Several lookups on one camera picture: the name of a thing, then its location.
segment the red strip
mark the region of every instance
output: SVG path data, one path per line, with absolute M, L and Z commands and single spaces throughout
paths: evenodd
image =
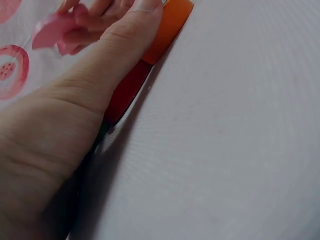
M 104 113 L 104 120 L 111 125 L 119 122 L 125 114 L 140 88 L 147 79 L 153 65 L 140 60 L 115 89 L 109 107 Z

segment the hand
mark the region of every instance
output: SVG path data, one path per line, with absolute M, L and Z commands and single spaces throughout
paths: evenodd
M 67 12 L 79 4 L 80 0 L 65 0 L 58 13 Z M 131 8 L 135 0 L 95 0 L 89 9 L 89 15 L 79 17 L 76 22 L 84 29 L 67 33 L 63 41 L 79 45 L 71 55 L 75 55 L 88 45 L 98 41 L 104 31 L 120 20 Z
M 112 93 L 156 35 L 160 0 L 136 0 L 75 66 L 0 112 L 0 239 L 62 239 L 42 212 L 92 146 Z

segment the white surface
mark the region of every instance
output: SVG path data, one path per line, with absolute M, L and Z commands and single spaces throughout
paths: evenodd
M 320 1 L 194 3 L 74 239 L 320 239 Z

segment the fingernail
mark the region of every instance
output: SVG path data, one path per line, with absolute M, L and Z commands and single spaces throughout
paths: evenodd
M 131 11 L 153 12 L 159 4 L 159 0 L 135 0 Z

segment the orange strip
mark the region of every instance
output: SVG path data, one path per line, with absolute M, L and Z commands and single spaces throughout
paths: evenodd
M 158 33 L 142 60 L 154 65 L 161 58 L 184 26 L 193 7 L 189 0 L 168 0 L 164 4 Z

